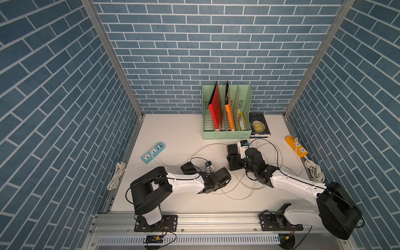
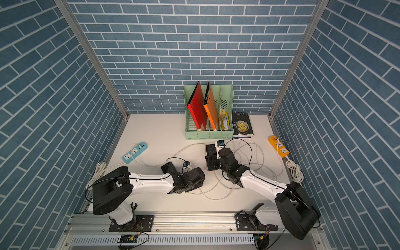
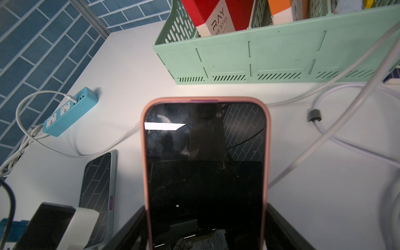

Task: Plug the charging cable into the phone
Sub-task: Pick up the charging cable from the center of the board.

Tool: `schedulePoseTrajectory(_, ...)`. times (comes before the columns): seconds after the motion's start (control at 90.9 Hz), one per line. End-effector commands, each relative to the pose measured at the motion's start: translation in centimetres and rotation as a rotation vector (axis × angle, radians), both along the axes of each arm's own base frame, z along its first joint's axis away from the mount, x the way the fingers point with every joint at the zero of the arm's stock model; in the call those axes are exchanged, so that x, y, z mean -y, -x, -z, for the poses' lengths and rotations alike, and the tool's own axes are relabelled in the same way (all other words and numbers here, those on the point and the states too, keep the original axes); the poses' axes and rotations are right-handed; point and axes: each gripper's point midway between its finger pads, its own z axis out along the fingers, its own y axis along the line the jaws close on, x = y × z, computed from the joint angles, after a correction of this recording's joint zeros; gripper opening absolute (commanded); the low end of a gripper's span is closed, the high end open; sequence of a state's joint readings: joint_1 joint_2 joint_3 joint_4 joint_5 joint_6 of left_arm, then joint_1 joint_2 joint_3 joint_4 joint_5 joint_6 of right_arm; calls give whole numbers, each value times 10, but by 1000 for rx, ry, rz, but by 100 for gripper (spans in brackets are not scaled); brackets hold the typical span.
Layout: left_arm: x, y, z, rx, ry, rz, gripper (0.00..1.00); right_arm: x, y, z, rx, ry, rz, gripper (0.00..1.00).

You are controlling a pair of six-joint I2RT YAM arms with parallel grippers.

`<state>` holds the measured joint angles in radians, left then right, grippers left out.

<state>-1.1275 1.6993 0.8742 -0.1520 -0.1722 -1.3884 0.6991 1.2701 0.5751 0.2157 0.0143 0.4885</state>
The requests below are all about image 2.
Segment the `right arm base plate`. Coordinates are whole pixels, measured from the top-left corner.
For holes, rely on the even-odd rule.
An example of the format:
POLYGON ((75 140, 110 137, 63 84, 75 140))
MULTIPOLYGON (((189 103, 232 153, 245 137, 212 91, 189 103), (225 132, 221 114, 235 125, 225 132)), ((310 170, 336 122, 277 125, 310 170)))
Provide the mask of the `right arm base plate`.
POLYGON ((255 216, 250 214, 240 213, 234 215, 237 231, 278 231, 276 225, 264 225, 258 221, 255 216))

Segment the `phone with pink case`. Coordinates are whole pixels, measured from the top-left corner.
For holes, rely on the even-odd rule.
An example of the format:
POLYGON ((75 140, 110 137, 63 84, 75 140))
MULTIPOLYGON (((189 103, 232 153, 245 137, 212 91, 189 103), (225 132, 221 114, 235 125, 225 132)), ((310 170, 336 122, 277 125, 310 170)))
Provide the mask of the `phone with pink case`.
POLYGON ((213 156, 216 155, 216 147, 214 144, 207 144, 206 145, 206 156, 213 156))

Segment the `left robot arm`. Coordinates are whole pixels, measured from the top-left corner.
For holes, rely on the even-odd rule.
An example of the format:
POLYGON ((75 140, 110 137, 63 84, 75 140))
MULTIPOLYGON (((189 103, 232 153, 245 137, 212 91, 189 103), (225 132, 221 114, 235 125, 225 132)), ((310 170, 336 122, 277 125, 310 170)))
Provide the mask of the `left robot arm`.
POLYGON ((178 172, 172 162, 161 166, 162 175, 131 173, 122 166, 90 185, 93 192, 93 214, 107 215, 118 225, 135 220, 129 197, 143 193, 181 194, 203 186, 205 174, 199 167, 178 172))

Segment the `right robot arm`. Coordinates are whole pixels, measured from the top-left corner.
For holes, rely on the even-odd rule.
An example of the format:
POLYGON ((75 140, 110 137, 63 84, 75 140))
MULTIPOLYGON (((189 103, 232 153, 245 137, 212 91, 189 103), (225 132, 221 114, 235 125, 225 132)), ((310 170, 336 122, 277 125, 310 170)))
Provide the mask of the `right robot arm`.
POLYGON ((231 183, 275 202, 279 213, 275 222, 261 207, 255 210, 255 217, 261 224, 283 226, 295 238, 302 240, 320 219, 319 209, 299 183, 285 184, 254 173, 236 160, 230 148, 208 144, 205 159, 209 171, 220 169, 231 183))

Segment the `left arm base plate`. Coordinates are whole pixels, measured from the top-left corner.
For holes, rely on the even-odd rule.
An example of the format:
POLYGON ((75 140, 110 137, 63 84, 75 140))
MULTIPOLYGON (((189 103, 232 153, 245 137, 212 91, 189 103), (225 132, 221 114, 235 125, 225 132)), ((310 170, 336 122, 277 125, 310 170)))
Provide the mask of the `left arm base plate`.
POLYGON ((118 225, 111 220, 109 232, 151 232, 154 223, 154 215, 136 215, 136 219, 124 225, 118 225))

